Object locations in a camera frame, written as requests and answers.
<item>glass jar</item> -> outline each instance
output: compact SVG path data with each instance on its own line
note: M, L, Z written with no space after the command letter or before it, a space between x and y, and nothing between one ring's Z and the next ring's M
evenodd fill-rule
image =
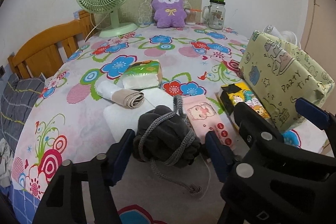
M208 8L208 18L204 17L204 11ZM202 18L207 22L208 27L214 30L221 30L224 27L225 2L210 0L210 5L203 7Z

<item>fan stand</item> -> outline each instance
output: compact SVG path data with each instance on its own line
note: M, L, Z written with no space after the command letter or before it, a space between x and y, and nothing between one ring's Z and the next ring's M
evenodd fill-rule
M100 31L99 37L101 38L117 37L119 35L133 32L138 28L136 24L131 22L119 23L118 10L113 10L110 13L110 16L111 26Z

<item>wooden headboard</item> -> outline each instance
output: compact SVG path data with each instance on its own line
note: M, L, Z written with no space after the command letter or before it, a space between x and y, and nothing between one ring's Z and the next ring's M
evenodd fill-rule
M56 43L62 42L69 58L78 49L75 36L82 33L85 38L93 29L90 16L90 13L82 10L79 12L79 20L51 27L29 39L16 55L8 57L12 72L19 78L28 79L31 78L28 67L33 77L41 73L45 77L53 76L63 65Z

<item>gray plaid pillowcase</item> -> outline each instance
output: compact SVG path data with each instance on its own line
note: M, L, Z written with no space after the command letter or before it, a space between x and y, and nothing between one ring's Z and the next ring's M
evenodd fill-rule
M44 88L44 78L19 80L13 73L1 95L2 135L15 152L23 126Z

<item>blue plaid bedding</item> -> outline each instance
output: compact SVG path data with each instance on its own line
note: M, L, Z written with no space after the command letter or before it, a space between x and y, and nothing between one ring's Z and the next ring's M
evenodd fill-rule
M40 201L27 191L15 190L13 185L7 188L0 187L0 190L4 195L9 196L20 224L32 224Z

